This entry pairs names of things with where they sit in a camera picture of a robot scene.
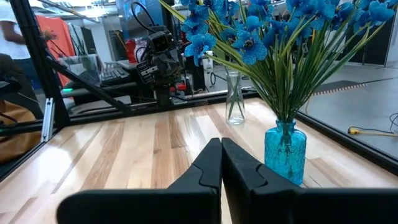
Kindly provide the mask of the orange cloth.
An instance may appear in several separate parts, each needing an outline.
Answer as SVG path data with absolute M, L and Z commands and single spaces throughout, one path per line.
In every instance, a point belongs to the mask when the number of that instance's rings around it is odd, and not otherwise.
M 59 59 L 61 56 L 75 56 L 68 24 L 59 17 L 36 16 L 36 21 L 41 31 L 48 31 L 56 35 L 53 41 L 47 41 L 50 53 Z

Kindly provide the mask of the backlit keyboard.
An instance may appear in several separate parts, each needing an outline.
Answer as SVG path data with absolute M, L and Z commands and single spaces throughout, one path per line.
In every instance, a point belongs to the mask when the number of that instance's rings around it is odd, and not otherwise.
M 110 68 L 100 75 L 101 86 L 114 86 L 131 81 L 130 74 L 123 68 Z

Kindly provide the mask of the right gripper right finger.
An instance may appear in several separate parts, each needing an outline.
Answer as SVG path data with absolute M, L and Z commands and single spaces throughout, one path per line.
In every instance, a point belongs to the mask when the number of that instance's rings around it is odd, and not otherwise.
M 223 138 L 233 224 L 398 224 L 398 189 L 301 188 Z

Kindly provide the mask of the blue glass vase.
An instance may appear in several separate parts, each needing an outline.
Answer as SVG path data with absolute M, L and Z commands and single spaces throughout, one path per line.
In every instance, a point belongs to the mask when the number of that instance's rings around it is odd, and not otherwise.
M 265 133 L 264 164 L 296 185 L 303 182 L 307 136 L 291 123 L 276 121 Z

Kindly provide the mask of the brown bag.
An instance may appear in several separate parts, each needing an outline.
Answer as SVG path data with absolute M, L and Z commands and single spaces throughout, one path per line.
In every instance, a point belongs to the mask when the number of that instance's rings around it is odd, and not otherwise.
M 0 126 L 3 124 L 14 124 L 13 120 L 5 118 L 3 115 L 13 118 L 18 123 L 36 120 L 33 113 L 28 109 L 8 101 L 0 100 Z M 38 145 L 40 138 L 40 131 L 0 136 L 0 164 L 5 164 L 23 156 Z

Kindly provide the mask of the red bottle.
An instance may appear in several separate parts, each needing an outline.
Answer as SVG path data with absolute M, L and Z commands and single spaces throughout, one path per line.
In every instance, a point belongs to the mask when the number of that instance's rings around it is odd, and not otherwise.
M 126 46 L 126 54 L 129 63 L 137 63 L 136 56 L 135 56 L 135 48 L 136 48 L 136 43 L 134 40 L 128 39 L 125 42 Z

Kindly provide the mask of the clear plastic bin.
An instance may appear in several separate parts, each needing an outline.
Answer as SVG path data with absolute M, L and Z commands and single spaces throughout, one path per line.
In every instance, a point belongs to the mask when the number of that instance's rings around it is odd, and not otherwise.
M 97 86 L 100 84 L 102 63 L 97 54 L 60 57 L 58 61 L 84 81 Z

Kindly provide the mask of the black mat orange striped edge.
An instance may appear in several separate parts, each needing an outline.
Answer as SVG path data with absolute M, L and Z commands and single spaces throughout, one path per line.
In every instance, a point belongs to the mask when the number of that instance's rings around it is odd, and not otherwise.
M 364 82 L 364 83 L 348 81 L 348 80 L 324 83 L 324 84 L 320 85 L 312 93 L 312 96 L 324 95 L 324 94 L 334 93 L 334 92 L 338 92 L 338 91 L 345 91 L 345 90 L 350 90 L 353 88 L 361 88 L 361 87 L 367 86 L 368 84 L 374 83 L 374 82 L 376 82 L 376 80 L 370 81 L 370 82 Z

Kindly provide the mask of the person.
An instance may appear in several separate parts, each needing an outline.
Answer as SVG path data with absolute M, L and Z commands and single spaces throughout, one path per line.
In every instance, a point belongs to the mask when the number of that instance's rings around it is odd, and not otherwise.
M 9 0 L 0 0 L 0 54 L 10 56 L 22 70 L 22 94 L 37 101 L 33 86 L 41 89 L 40 80 Z

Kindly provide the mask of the silver aluminium bracket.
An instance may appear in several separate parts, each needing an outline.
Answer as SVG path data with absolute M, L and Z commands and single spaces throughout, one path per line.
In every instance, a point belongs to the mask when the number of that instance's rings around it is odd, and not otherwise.
M 48 142 L 53 135 L 55 103 L 53 98 L 47 98 L 45 102 L 44 118 L 42 123 L 41 142 Z

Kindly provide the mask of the black metal table frame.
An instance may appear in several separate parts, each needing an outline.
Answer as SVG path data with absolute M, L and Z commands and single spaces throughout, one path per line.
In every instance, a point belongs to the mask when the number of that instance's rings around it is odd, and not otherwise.
M 133 107 L 125 105 L 107 95 L 98 87 L 90 85 L 88 82 L 80 79 L 77 75 L 67 70 L 66 67 L 58 63 L 53 56 L 50 55 L 43 40 L 39 34 L 39 28 L 34 18 L 34 13 L 30 9 L 28 0 L 11 0 L 13 12 L 16 19 L 22 24 L 22 33 L 27 36 L 27 47 L 32 59 L 35 63 L 35 69 L 39 74 L 39 78 L 43 82 L 44 93 L 49 95 L 55 101 L 55 108 L 52 112 L 55 119 L 51 121 L 57 130 L 62 130 L 67 126 L 76 126 L 78 124 L 88 124 L 100 121 L 108 121 L 112 119 L 127 118 L 133 116 L 141 116 L 147 114 L 161 113 L 166 111 L 175 111 L 184 108 L 194 108 L 197 106 L 213 105 L 226 100 L 226 93 L 209 93 L 203 96 L 194 96 L 189 98 L 186 103 L 158 107 L 155 102 L 135 105 Z M 65 104 L 62 100 L 60 90 L 54 85 L 55 74 L 60 72 L 67 78 L 78 82 L 89 93 L 109 103 L 108 109 L 95 109 L 93 113 L 78 114 L 69 116 Z M 344 146 L 350 151 L 371 161 L 375 165 L 382 167 L 388 172 L 398 176 L 398 159 L 395 159 L 378 149 L 371 147 L 360 140 L 350 137 L 347 133 L 337 130 L 336 128 L 323 123 L 314 117 L 298 112 L 296 119 L 301 123 L 311 127 L 312 129 L 322 133 L 324 136 L 332 139 L 334 142 Z

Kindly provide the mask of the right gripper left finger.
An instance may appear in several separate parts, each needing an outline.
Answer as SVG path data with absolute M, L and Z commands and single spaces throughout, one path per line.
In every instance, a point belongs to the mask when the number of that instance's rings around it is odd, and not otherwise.
M 222 144 L 211 139 L 166 189 L 84 190 L 57 208 L 58 224 L 221 224 Z

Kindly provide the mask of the blue artificial flower bunch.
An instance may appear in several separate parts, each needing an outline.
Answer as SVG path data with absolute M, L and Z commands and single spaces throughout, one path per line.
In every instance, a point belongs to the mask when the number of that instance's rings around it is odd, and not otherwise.
M 248 19 L 236 41 L 261 96 L 277 119 L 291 123 L 313 91 L 330 76 L 338 47 L 328 43 L 339 0 L 286 0 L 288 19 L 262 26 Z
M 185 56 L 199 59 L 211 49 L 229 59 L 213 60 L 247 75 L 264 101 L 283 123 L 293 121 L 306 94 L 299 93 L 300 67 L 294 64 L 294 46 L 310 29 L 313 17 L 292 16 L 289 21 L 272 18 L 271 0 L 256 0 L 249 9 L 230 0 L 181 0 L 189 16 L 161 4 L 183 22 L 190 44 Z
M 328 43 L 333 40 L 333 36 L 338 41 L 328 78 L 354 57 L 395 16 L 396 8 L 398 0 L 339 0 L 331 33 L 326 37 Z

